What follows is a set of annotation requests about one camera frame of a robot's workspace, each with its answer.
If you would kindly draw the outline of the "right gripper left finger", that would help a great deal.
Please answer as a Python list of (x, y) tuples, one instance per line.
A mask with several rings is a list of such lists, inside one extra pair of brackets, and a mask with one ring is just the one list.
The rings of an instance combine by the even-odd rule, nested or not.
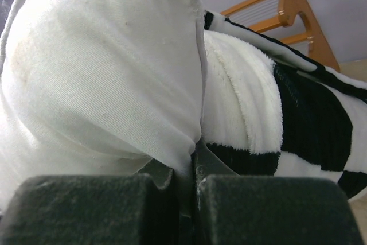
[(176, 244), (172, 169), (150, 161), (131, 176), (38, 176), (1, 219), (2, 244)]

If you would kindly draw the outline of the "black white checkered pillowcase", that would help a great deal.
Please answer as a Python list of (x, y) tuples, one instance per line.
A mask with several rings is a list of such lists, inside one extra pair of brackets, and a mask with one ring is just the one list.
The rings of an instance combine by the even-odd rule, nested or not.
[(366, 83), (221, 14), (204, 14), (201, 139), (240, 175), (335, 182), (366, 197)]

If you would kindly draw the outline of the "white pillow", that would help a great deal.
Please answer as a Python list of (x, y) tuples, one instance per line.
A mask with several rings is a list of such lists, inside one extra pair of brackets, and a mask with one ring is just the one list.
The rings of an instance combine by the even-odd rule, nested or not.
[(190, 213), (206, 82), (200, 0), (14, 0), (1, 35), (1, 209), (28, 178), (155, 159)]

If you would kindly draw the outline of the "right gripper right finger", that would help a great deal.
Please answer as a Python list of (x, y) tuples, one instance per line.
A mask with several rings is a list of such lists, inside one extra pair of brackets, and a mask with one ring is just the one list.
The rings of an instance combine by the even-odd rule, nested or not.
[(363, 244), (345, 194), (318, 178), (240, 176), (199, 142), (195, 244)]

